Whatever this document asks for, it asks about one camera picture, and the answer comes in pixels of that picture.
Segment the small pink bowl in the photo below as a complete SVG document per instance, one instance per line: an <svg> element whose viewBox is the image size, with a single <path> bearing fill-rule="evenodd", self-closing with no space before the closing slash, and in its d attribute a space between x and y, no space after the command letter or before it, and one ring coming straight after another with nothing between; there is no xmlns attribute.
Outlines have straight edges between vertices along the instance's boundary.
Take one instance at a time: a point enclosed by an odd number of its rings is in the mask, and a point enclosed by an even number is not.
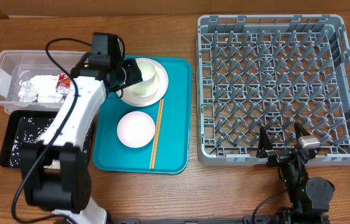
<svg viewBox="0 0 350 224"><path fill-rule="evenodd" d="M148 145L155 135L154 120L141 111L124 115L117 126L117 136L123 145L140 148Z"/></svg>

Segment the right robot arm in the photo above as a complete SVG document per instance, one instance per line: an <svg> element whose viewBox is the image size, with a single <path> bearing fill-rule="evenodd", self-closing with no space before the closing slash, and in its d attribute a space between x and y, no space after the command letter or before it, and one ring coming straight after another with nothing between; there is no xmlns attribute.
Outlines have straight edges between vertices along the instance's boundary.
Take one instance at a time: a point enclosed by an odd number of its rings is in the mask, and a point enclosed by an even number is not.
<svg viewBox="0 0 350 224"><path fill-rule="evenodd" d="M329 223L325 215L333 198L335 186L322 177L309 177L305 164L317 156L321 149L319 140L300 123L294 123L297 143L294 147L276 151L265 128L260 128L256 157L266 158L267 167L276 167L285 189L258 204L251 221L257 221L256 213L261 206L284 193L290 206L280 208L266 223Z"/></svg>

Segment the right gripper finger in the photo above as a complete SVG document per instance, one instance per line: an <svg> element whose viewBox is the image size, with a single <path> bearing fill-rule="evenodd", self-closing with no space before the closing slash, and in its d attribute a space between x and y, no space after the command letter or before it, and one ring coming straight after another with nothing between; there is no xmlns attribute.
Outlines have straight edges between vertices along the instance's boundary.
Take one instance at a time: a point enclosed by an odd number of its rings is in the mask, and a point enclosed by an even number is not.
<svg viewBox="0 0 350 224"><path fill-rule="evenodd" d="M302 136L310 136L311 134L298 122L294 122L295 136L299 139Z"/></svg>
<svg viewBox="0 0 350 224"><path fill-rule="evenodd" d="M264 153L266 150L272 150L273 146L268 137L267 131L263 126L259 129L258 153Z"/></svg>

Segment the white napkin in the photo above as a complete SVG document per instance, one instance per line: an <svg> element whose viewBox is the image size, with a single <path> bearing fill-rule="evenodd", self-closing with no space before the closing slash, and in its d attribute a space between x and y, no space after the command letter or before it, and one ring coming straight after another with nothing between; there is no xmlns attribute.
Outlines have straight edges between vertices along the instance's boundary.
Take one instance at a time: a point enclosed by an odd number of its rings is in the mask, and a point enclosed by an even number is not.
<svg viewBox="0 0 350 224"><path fill-rule="evenodd" d="M30 79L39 103L62 103L67 89L57 89L59 75L36 75Z"/></svg>

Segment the aluminium foil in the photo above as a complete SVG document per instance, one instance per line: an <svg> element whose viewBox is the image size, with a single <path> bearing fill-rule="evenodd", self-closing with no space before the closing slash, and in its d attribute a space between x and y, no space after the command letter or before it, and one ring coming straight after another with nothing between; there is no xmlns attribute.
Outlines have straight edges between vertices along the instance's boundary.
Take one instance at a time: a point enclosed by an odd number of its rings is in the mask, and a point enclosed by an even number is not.
<svg viewBox="0 0 350 224"><path fill-rule="evenodd" d="M37 101L38 93L34 88L34 85L30 80L19 82L21 89L18 92L18 97L20 102L31 103Z"/></svg>

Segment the peanuts and rice scraps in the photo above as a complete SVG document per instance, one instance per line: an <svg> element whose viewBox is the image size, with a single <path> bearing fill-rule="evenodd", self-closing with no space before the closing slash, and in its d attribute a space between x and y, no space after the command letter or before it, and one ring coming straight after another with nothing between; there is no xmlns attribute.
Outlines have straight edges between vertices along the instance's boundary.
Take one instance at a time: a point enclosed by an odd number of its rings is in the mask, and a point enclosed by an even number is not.
<svg viewBox="0 0 350 224"><path fill-rule="evenodd" d="M9 167L20 167L20 148L25 143L36 143L53 122L53 118L22 117L13 140L9 143Z"/></svg>

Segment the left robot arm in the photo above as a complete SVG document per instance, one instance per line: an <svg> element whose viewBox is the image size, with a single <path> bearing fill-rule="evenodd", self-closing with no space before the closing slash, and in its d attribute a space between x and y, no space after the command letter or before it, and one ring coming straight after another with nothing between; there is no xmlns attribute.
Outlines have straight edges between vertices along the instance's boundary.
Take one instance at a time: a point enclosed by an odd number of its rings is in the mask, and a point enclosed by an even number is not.
<svg viewBox="0 0 350 224"><path fill-rule="evenodd" d="M142 81L133 58L85 53L67 73L68 96L48 129L21 148L20 184L12 201L13 218L21 194L28 205L68 223L109 223L110 215L91 198L91 177L83 153L89 126L108 93Z"/></svg>

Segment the red snack wrapper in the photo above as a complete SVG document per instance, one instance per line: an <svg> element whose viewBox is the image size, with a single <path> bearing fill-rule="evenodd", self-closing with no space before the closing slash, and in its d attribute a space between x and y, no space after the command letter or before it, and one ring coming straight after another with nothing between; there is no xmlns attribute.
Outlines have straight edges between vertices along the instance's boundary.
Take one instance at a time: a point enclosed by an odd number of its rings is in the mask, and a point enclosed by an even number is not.
<svg viewBox="0 0 350 224"><path fill-rule="evenodd" d="M65 73L60 73L58 75L58 82L56 84L56 92L67 95L69 89L70 89L70 77L66 75Z"/></svg>

